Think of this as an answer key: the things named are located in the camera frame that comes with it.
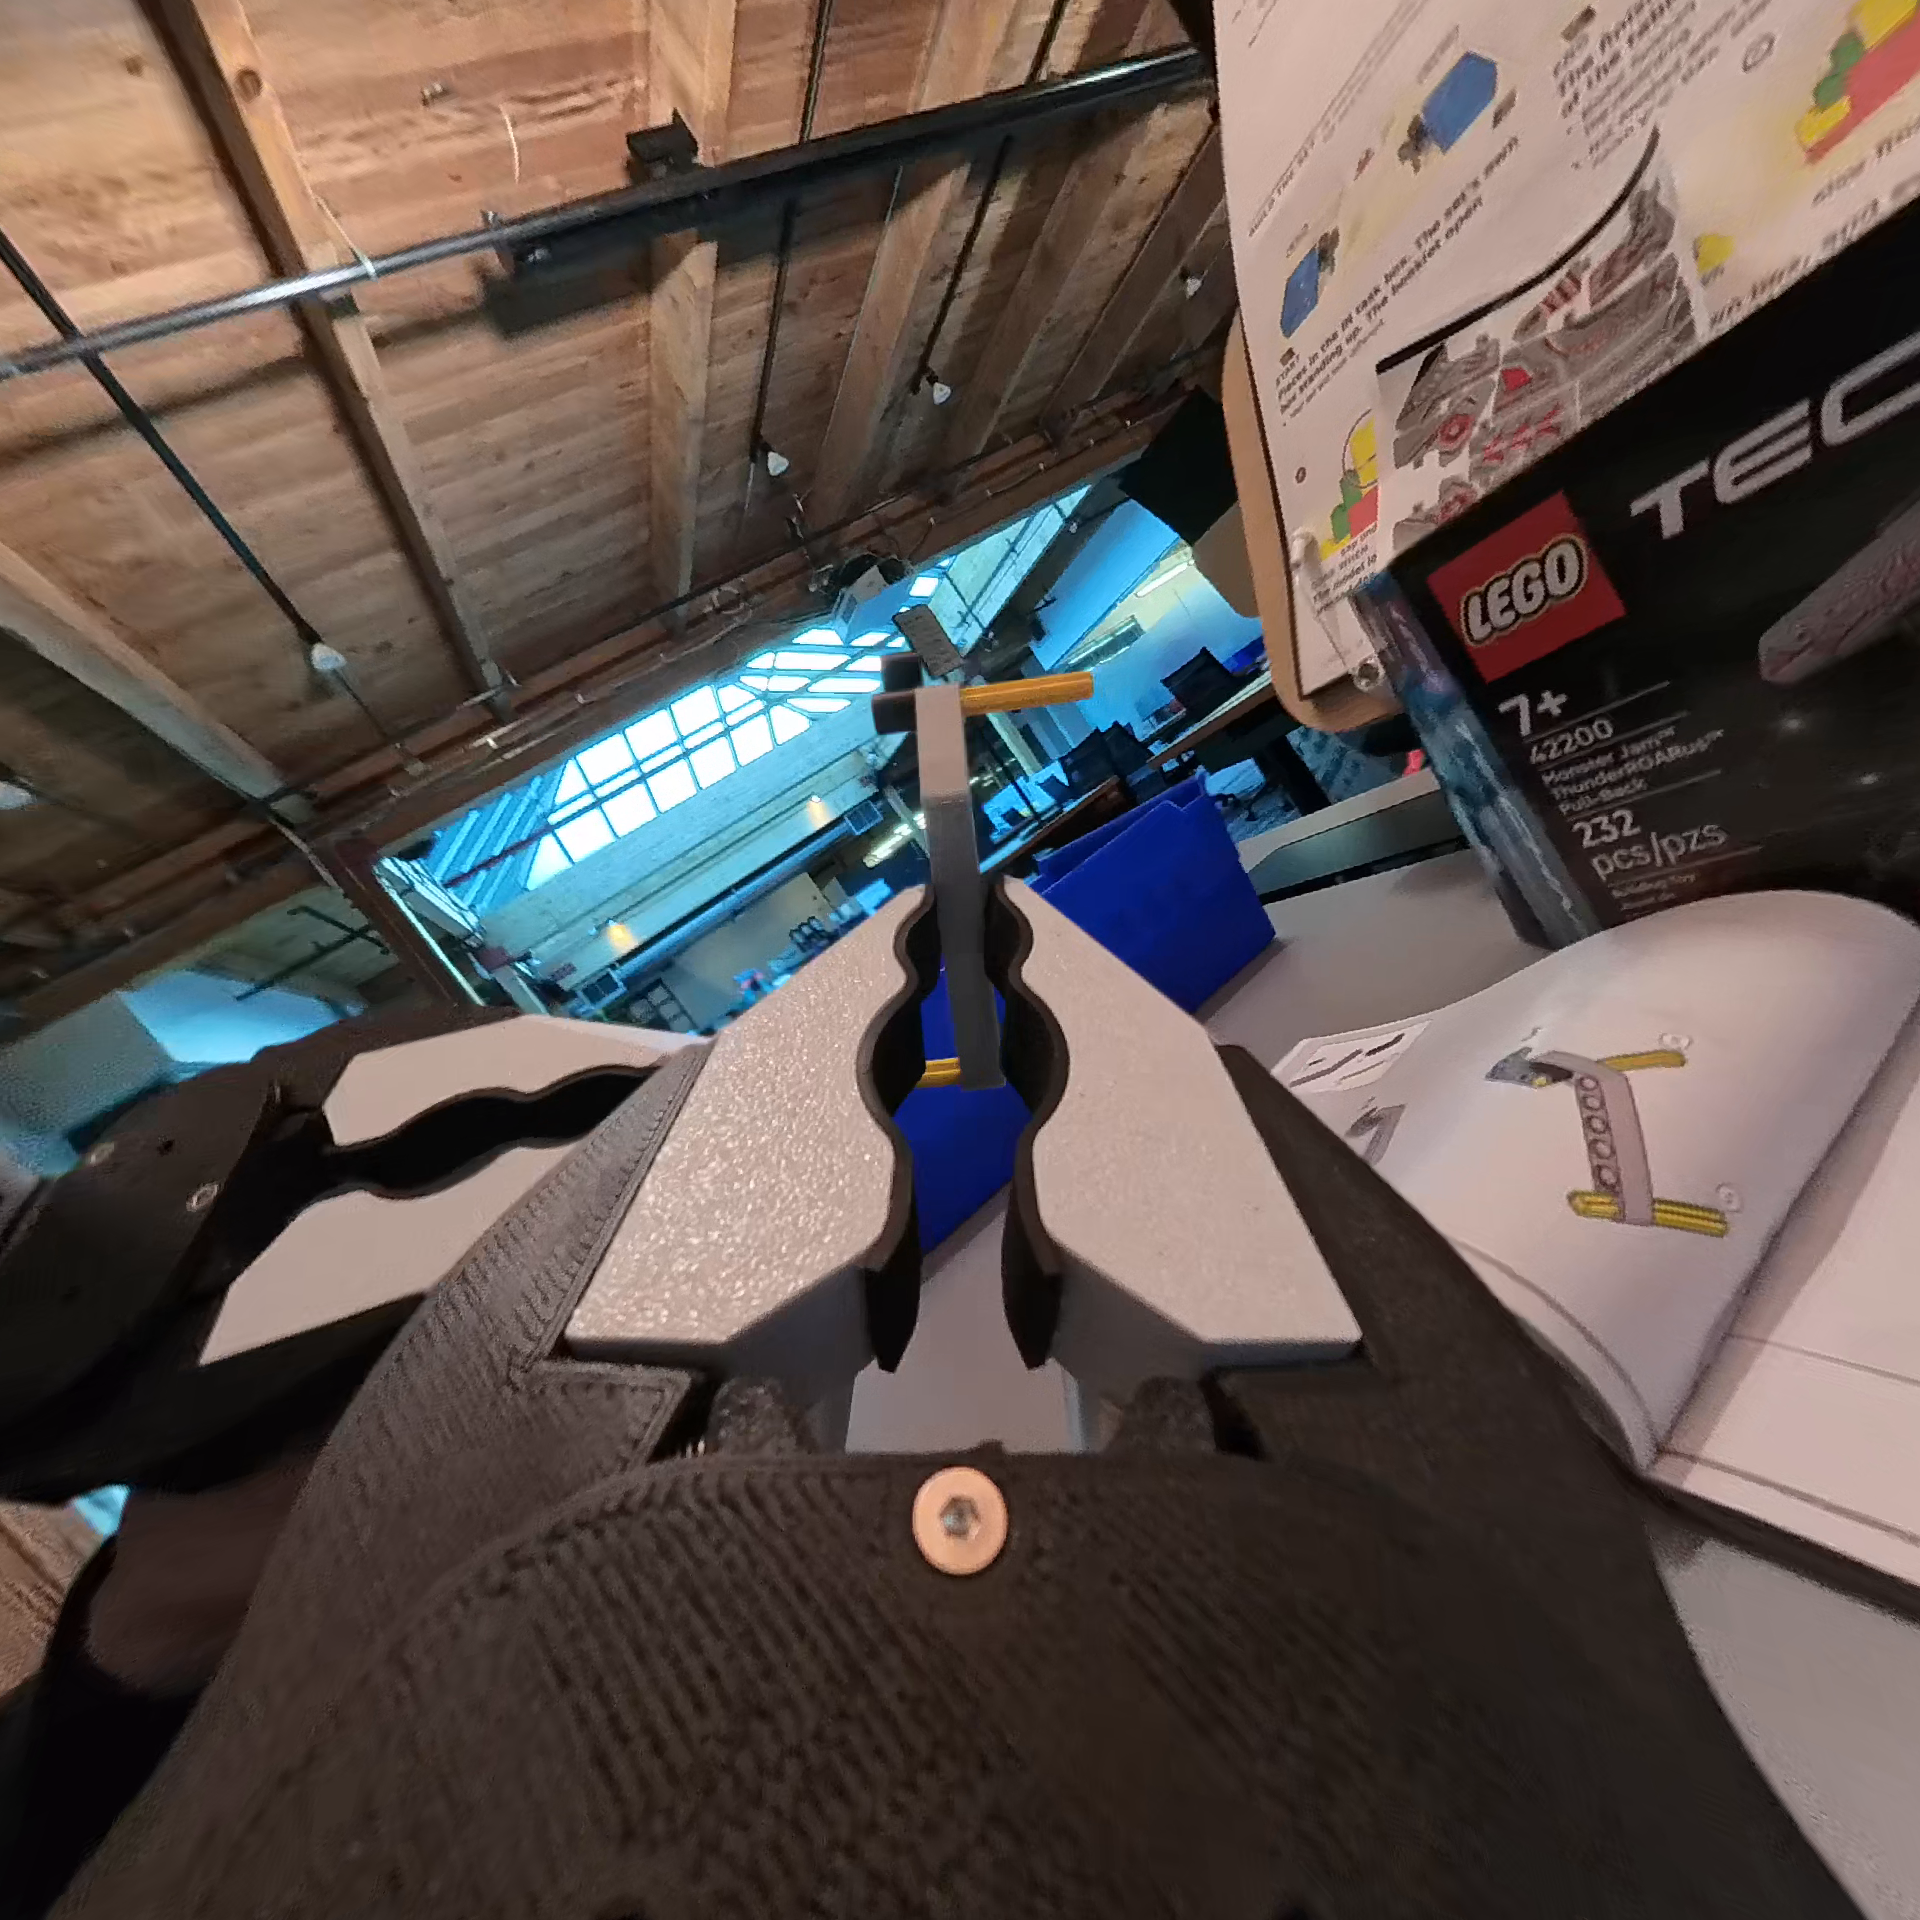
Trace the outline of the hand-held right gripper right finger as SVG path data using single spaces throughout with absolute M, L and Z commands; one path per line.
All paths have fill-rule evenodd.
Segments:
M 1224 1050 L 1023 881 L 986 965 L 1028 1107 L 1004 1220 L 1004 1316 L 1057 1365 L 1079 1450 L 1153 1379 L 1349 1361 L 1359 1326 Z

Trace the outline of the blue plastic bin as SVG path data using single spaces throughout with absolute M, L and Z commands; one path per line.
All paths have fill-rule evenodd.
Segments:
M 1276 938 L 1200 778 L 1044 852 L 1028 884 L 1189 1015 Z M 1012 1086 L 905 1097 L 897 1125 L 926 1255 L 1005 1188 L 1025 1122 Z

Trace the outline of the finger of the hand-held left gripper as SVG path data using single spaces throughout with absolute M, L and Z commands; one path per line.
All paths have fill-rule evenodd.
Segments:
M 335 1146 L 396 1136 L 412 1121 L 480 1094 L 533 1097 L 596 1069 L 651 1069 L 707 1040 L 607 1019 L 504 1016 L 357 1053 L 324 1097 Z
M 229 1284 L 197 1362 L 247 1356 L 433 1291 L 598 1118 L 421 1118 L 341 1147 Z

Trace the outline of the grey desk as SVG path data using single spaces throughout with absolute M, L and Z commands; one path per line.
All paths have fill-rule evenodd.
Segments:
M 1475 852 L 1273 904 L 1276 945 L 1203 1005 L 1221 1042 L 1273 1064 L 1298 1040 L 1416 1016 L 1519 973 L 1538 954 L 1510 927 Z M 1068 1451 L 1053 1369 L 1025 1370 L 1004 1330 L 1004 1199 L 926 1262 L 901 1370 L 853 1386 L 853 1451 Z M 1780 1801 L 1871 1917 L 1917 1914 L 1917 1623 L 1827 1586 L 1772 1550 L 1628 1486 L 1659 1574 L 1710 1680 Z

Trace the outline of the open instruction booklet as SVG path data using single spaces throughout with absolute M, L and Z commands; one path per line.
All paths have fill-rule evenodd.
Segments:
M 1917 1596 L 1917 924 L 1698 899 L 1276 1079 L 1635 1473 Z

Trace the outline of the black and tan board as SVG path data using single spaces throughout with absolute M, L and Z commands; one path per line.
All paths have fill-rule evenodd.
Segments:
M 1266 672 L 1266 629 L 1238 504 L 1225 416 L 1189 396 L 1125 473 L 1128 498 L 1172 536 L 1125 600 L 1120 656 L 1140 713 L 1200 717 Z

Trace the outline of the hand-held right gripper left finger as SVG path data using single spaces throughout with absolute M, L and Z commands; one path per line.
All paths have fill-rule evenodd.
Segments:
M 936 980 L 911 885 L 702 1053 L 562 1331 L 572 1361 L 773 1379 L 827 1447 L 916 1323 L 922 1245 L 897 1111 Z

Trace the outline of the grey angled toy beam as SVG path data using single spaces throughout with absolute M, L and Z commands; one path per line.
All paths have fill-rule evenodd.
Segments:
M 959 1086 L 986 1092 L 1004 1085 L 994 989 L 986 973 L 986 881 L 972 824 L 966 713 L 959 686 L 913 692 L 913 734 L 952 1057 Z

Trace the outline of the black ceiling rail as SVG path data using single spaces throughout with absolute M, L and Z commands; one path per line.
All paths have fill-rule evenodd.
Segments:
M 676 236 L 706 242 L 757 219 L 782 219 L 830 189 L 872 178 L 897 183 L 922 162 L 972 162 L 1023 137 L 1181 97 L 1213 82 L 1199 47 L 1159 47 L 1068 79 L 1035 82 L 980 94 L 975 104 L 920 109 L 872 127 L 817 137 L 770 157 L 671 169 L 665 196 L 607 210 L 607 196 L 565 204 L 586 219 L 562 231 L 527 233 L 533 215 L 481 226 L 480 258 L 484 299 L 533 307 L 545 302 L 605 304 L 618 286 L 651 285 L 656 253 Z

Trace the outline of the toy sticker sheet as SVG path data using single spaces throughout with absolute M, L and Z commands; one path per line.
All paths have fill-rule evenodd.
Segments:
M 1602 218 L 1538 277 L 1376 362 L 1381 561 L 1692 357 L 1705 325 L 1678 215 L 1653 130 Z

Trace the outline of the printed instruction sheet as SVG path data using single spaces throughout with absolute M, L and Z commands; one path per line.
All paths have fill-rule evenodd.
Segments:
M 1701 346 L 1917 197 L 1915 2 L 1214 2 L 1213 61 L 1276 490 L 1338 637 L 1387 562 L 1376 362 L 1538 277 L 1653 130 Z

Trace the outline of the black toy set box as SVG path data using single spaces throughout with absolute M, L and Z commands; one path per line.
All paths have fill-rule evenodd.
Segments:
M 1416 541 L 1359 612 L 1547 945 L 1731 892 L 1917 920 L 1917 206 Z

